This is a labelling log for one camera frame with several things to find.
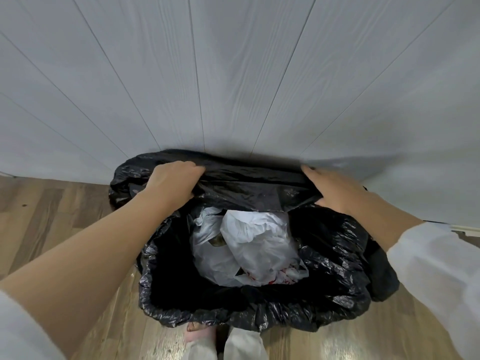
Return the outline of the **person's left hand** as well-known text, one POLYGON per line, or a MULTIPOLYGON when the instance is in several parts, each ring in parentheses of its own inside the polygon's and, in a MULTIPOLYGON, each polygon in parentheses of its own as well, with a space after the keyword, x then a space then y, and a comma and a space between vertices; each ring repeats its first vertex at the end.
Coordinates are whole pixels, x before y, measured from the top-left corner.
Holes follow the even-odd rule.
POLYGON ((205 172, 205 167, 191 161, 175 161, 156 166, 143 193, 148 193, 159 202, 175 211, 185 205, 185 183, 198 181, 205 172))

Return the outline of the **person's right hand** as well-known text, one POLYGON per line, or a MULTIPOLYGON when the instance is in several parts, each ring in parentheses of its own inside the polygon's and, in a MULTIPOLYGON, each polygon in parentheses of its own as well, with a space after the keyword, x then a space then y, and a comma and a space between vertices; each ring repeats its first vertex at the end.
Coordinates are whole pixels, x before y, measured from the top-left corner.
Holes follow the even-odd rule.
POLYGON ((303 174, 323 197, 335 198, 335 212, 355 216, 374 198, 360 183, 335 171, 302 165, 303 174))

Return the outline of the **black plastic garbage bag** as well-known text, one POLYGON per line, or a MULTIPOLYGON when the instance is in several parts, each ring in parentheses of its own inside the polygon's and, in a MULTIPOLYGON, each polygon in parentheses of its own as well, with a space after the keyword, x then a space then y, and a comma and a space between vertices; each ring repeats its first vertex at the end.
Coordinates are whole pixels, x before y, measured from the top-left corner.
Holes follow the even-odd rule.
POLYGON ((385 251, 348 215, 315 205, 321 194, 303 173, 168 149, 119 165, 109 188, 117 210, 144 190, 153 169, 175 161, 205 167, 194 199, 166 218, 136 259, 139 307, 165 327, 189 322, 264 332, 292 327, 316 332, 363 315, 399 289, 385 251), (214 284, 194 264, 191 237, 203 208, 285 213, 308 277, 295 284, 214 284))

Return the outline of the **person's left forearm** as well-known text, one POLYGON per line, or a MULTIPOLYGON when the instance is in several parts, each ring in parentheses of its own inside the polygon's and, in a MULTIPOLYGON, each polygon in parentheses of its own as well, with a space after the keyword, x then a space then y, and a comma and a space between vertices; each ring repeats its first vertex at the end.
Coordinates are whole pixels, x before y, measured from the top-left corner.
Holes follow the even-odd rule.
POLYGON ((0 289, 50 331, 89 329, 105 310, 163 208, 145 192, 37 257, 0 282, 0 289))

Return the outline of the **person's right forearm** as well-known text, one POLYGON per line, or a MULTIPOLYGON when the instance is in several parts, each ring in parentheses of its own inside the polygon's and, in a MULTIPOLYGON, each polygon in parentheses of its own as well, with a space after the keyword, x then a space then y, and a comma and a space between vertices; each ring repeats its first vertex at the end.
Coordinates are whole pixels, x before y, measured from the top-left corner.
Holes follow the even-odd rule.
POLYGON ((352 200, 350 210, 385 252, 399 241, 403 233, 425 223, 368 191, 360 192, 352 200))

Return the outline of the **small crumpled white plastic bag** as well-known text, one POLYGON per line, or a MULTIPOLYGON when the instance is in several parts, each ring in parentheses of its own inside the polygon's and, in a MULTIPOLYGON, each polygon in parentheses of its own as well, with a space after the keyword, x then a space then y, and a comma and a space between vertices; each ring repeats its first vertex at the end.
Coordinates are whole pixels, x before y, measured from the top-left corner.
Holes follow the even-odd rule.
POLYGON ((220 231, 225 210, 205 207, 193 220, 190 237, 194 265, 201 277, 223 287, 241 287, 237 279, 241 267, 220 231))

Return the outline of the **large white plastic bag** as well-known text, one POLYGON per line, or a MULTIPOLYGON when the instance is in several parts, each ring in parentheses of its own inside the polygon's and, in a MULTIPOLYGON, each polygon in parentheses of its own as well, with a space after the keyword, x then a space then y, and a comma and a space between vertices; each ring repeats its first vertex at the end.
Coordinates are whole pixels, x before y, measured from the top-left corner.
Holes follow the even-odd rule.
POLYGON ((309 277, 286 212, 228 210, 220 232, 242 274, 242 285, 292 285, 309 277))

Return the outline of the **person's white right sleeve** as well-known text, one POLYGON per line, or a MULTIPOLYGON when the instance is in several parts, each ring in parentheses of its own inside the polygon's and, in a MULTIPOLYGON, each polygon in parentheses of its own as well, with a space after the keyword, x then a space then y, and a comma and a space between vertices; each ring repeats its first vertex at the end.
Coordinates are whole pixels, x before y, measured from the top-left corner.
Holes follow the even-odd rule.
POLYGON ((387 251, 399 281, 448 332, 464 360, 480 360, 480 248, 445 225, 405 231, 387 251))

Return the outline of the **person's white sleeve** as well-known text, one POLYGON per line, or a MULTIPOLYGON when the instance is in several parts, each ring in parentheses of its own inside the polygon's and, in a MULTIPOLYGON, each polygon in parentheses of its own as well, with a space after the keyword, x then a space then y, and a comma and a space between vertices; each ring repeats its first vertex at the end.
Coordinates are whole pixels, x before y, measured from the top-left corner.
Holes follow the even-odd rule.
POLYGON ((399 281, 448 332, 464 360, 480 360, 480 248, 445 225, 405 231, 387 251, 399 281))
POLYGON ((0 360, 67 360, 42 327, 2 291, 0 360))

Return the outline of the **pink slipper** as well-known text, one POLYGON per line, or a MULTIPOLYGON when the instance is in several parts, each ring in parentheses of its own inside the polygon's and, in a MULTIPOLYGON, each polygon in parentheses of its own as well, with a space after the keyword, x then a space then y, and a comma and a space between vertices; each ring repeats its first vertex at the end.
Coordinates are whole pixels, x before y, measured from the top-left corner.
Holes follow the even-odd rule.
POLYGON ((183 338, 185 352, 181 360, 218 360, 216 325, 189 322, 183 338))

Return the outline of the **person's white trouser leg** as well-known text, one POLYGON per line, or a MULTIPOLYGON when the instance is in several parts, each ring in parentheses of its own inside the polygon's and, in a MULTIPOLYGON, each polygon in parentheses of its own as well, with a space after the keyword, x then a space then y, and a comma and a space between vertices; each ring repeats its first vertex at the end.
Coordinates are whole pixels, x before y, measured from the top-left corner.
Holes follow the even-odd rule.
POLYGON ((232 328, 225 343, 223 360, 269 360, 261 334, 232 328))

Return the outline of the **person's white left sleeve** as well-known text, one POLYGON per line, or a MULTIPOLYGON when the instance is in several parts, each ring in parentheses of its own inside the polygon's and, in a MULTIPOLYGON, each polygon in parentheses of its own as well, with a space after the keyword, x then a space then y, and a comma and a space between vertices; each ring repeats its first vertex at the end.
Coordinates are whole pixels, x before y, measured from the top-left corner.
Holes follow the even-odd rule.
POLYGON ((67 360, 42 327, 2 291, 0 360, 67 360))

